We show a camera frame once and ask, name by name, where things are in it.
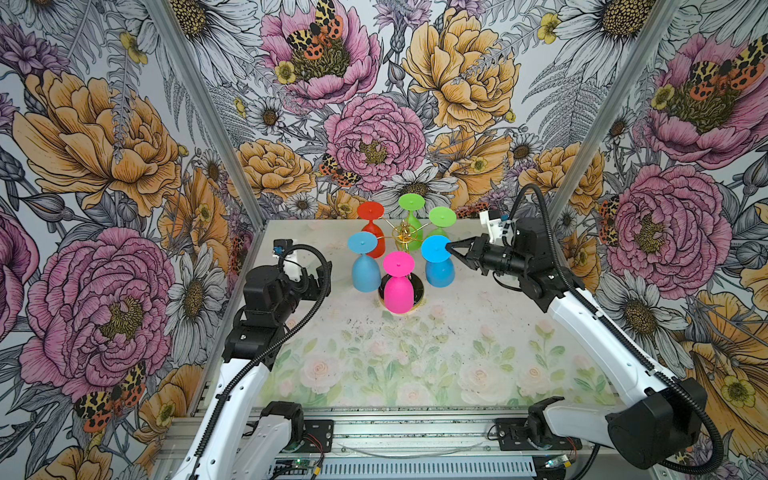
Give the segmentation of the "blue wine glass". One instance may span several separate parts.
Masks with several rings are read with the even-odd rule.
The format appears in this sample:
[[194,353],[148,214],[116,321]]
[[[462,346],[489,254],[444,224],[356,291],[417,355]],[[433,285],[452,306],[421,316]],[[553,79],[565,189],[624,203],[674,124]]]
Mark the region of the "blue wine glass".
[[436,288],[448,287],[455,279],[452,256],[447,250],[450,240],[443,235],[433,235],[422,242],[421,255],[426,262],[427,282]]
[[352,266],[352,282],[354,288],[362,293],[372,293],[379,289],[382,275],[379,265],[369,256],[378,246],[378,239],[367,231],[352,235],[348,240],[348,248],[358,255]]

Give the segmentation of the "green wine glass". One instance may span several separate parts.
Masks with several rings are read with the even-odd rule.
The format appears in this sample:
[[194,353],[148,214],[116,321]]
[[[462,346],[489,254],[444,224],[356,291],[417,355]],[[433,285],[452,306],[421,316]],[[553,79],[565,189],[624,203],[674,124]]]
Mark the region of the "green wine glass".
[[413,252],[421,247],[423,240],[422,224],[416,213],[425,206],[425,199],[419,194],[407,193],[400,196],[398,204],[407,213],[401,228],[402,243],[406,251]]
[[430,210],[428,219],[434,227],[428,234],[429,237],[447,236],[446,229],[456,223],[457,215],[451,208],[439,206]]

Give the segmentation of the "pink wine glass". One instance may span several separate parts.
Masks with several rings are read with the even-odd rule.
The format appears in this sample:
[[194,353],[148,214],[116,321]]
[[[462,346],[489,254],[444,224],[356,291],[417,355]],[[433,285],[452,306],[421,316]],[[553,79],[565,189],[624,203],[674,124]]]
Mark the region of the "pink wine glass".
[[414,305],[414,288],[409,279],[414,266],[414,259],[402,251],[388,254],[383,261],[383,268],[390,276],[384,286],[384,304],[393,314],[405,314]]

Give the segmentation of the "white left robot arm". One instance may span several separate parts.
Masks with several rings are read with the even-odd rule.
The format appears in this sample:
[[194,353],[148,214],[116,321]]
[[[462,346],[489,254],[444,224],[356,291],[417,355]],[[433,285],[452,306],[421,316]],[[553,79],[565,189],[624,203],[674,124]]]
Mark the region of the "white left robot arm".
[[273,401],[253,432],[246,431],[257,397],[282,345],[297,333],[286,326],[302,301],[311,302],[309,321],[330,292],[331,263],[316,274],[286,260],[263,265],[246,276],[243,304],[233,319],[209,406],[177,479],[264,479],[276,457],[303,437],[302,407]]

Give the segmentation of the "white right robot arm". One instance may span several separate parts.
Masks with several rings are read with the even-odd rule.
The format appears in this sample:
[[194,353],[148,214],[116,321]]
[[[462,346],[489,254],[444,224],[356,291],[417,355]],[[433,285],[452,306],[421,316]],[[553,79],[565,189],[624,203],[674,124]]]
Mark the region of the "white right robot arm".
[[632,466],[662,465],[689,475],[719,467],[723,442],[706,413],[707,393],[640,348],[598,305],[559,259],[548,220],[523,218],[509,227],[450,242],[446,249],[484,275],[512,276],[519,290],[582,346],[619,397],[612,406],[574,404],[553,396],[528,410],[529,437],[575,437],[615,450]]

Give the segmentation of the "red wine glass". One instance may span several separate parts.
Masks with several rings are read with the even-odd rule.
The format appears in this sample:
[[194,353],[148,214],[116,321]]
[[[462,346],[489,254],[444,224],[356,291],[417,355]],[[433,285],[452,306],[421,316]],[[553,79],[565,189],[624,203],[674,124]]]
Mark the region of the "red wine glass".
[[372,258],[382,257],[386,252],[385,236],[375,221],[383,217],[384,207],[380,203],[367,201],[359,205],[357,213],[360,219],[367,221],[362,230],[373,234],[377,239],[377,246],[369,253],[369,256]]

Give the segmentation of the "green circuit board left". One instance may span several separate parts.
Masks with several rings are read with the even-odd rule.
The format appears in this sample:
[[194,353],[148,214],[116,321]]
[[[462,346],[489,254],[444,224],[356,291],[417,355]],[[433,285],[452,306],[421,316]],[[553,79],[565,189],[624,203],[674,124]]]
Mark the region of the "green circuit board left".
[[272,470],[272,474],[280,475],[305,475],[315,470],[318,459],[295,458],[278,460]]

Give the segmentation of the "green circuit board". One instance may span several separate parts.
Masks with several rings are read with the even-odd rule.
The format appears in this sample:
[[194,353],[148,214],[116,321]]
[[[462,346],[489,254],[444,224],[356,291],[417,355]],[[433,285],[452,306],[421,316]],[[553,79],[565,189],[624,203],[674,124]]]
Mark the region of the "green circuit board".
[[535,460],[537,469],[567,469],[571,466],[572,462],[570,457],[566,454],[556,456],[539,456]]
[[315,470],[318,459],[295,458],[278,460],[272,470],[272,474],[280,475],[305,475]]

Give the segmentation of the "green circuit board right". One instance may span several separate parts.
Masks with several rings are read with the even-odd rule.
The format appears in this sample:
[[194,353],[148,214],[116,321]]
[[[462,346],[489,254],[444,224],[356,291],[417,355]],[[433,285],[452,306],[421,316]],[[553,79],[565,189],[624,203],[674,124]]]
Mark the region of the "green circuit board right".
[[537,469],[567,469],[571,466],[572,462],[570,457],[566,454],[556,456],[539,456],[535,460]]

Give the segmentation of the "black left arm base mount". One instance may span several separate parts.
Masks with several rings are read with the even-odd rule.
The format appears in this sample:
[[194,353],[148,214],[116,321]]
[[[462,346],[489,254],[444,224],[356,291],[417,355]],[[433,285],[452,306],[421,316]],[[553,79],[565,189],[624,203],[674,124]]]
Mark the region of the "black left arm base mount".
[[285,454],[320,454],[330,453],[333,447],[335,422],[327,419],[306,420],[302,438],[289,444]]

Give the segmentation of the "silver aluminium front rail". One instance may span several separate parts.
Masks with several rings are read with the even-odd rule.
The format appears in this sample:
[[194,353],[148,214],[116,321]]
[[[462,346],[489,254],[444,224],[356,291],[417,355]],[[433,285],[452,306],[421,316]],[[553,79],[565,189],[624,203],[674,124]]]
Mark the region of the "silver aluminium front rail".
[[313,458],[324,462],[331,458],[415,459],[440,457],[502,457],[566,454],[571,466],[567,469],[537,469],[533,479],[570,479],[585,466],[593,446],[580,440],[579,453],[569,451],[501,451],[496,441],[486,433],[497,418],[522,417],[521,409],[505,410],[495,407],[414,409],[310,409],[306,420],[327,419],[335,422],[333,447],[324,454],[285,454],[276,461]]

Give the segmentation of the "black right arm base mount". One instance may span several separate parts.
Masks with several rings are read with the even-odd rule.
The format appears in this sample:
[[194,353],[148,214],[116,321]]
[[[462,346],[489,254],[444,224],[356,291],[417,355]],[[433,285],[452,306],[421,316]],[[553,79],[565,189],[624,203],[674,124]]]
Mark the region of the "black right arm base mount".
[[486,433],[501,451],[569,451],[579,453],[582,442],[571,437],[555,436],[546,426],[529,424],[522,417],[497,418]]

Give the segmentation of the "silver aluminium corner post right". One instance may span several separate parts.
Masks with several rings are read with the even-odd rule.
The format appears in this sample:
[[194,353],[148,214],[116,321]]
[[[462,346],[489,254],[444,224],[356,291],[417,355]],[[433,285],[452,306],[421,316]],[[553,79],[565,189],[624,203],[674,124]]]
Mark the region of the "silver aluminium corner post right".
[[617,72],[615,82],[601,104],[598,114],[590,127],[570,170],[552,202],[548,205],[549,213],[557,217],[569,203],[582,177],[598,152],[604,135],[615,116],[621,110],[620,102],[625,99],[639,78],[651,56],[657,52],[662,36],[671,25],[675,13],[682,1],[657,1],[650,12],[646,26],[641,30],[635,46],[630,50],[627,64]]

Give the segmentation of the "silver aluminium corner post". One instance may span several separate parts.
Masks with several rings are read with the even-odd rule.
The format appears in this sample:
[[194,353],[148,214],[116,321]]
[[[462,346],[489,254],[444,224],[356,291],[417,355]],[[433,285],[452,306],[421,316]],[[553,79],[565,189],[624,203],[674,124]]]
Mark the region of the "silver aluminium corner post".
[[557,217],[569,203],[582,177],[598,152],[604,135],[615,116],[621,110],[620,102],[625,99],[639,78],[651,56],[657,52],[662,36],[671,25],[675,13],[682,1],[657,1],[650,12],[646,26],[641,30],[635,46],[630,50],[627,64],[617,72],[615,82],[601,104],[598,114],[590,127],[570,170],[552,202],[548,205],[549,213]]
[[160,38],[166,46],[179,78],[184,81],[186,89],[197,107],[252,225],[258,232],[263,233],[267,220],[235,154],[235,147],[209,94],[204,76],[196,65],[196,57],[187,46],[172,7],[167,1],[150,1],[147,9],[159,30]]

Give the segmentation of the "silver aluminium corner post left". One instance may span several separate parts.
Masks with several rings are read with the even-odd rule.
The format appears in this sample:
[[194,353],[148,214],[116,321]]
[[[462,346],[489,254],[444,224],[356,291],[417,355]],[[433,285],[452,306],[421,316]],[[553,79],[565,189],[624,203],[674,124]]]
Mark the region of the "silver aluminium corner post left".
[[166,46],[179,78],[184,81],[186,89],[197,107],[252,225],[258,232],[263,233],[267,220],[235,154],[235,147],[209,94],[204,76],[196,65],[196,57],[187,46],[172,7],[167,1],[150,1],[147,9],[159,30],[160,38]]

